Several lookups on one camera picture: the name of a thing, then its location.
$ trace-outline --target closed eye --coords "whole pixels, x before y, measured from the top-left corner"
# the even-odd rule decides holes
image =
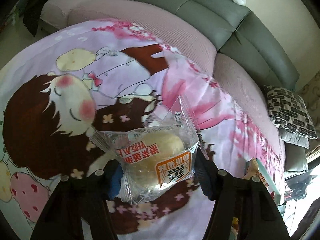
[[[71,117],[72,117],[73,119],[75,119],[75,120],[77,120],[77,121],[81,121],[80,119],[76,118],[76,117],[72,114],[71,108],[70,108],[69,112],[70,112],[70,115],[71,115]]]
[[[57,92],[56,88],[57,88],[57,87],[54,87],[54,89],[53,89],[54,92],[55,92],[59,97],[61,97],[61,95]]]

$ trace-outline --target pink bow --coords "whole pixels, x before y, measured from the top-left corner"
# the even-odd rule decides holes
[[[91,79],[93,79],[94,85],[95,85],[96,87],[98,87],[99,85],[101,85],[102,82],[103,82],[102,79],[96,77],[96,75],[94,74],[93,71],[91,71],[91,72],[88,74],[88,77],[90,77]]]

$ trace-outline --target yellow balloon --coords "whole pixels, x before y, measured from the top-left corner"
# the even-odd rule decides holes
[[[11,174],[4,162],[0,162],[0,199],[9,202],[12,198],[10,190]]]
[[[96,54],[85,49],[73,49],[57,58],[56,64],[61,71],[77,71],[96,60]]]

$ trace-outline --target cartoon girl face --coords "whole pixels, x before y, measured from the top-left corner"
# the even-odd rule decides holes
[[[47,84],[49,87],[41,92],[50,93],[47,108],[53,102],[55,115],[60,115],[56,132],[70,136],[86,133],[90,136],[94,132],[92,123],[96,104],[86,85],[71,74],[55,77]]]

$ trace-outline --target food wrapper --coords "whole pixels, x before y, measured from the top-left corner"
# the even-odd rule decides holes
[[[262,183],[266,186],[266,188],[268,189],[269,184],[265,180],[263,175],[259,172],[259,165],[258,165],[255,158],[251,159],[251,161],[249,163],[249,167],[247,169],[247,173],[243,178],[250,179],[252,176],[257,176],[262,181]]]
[[[96,131],[90,138],[120,162],[124,172],[118,197],[140,204],[155,200],[194,171],[199,138],[179,96],[161,125],[129,132]]]

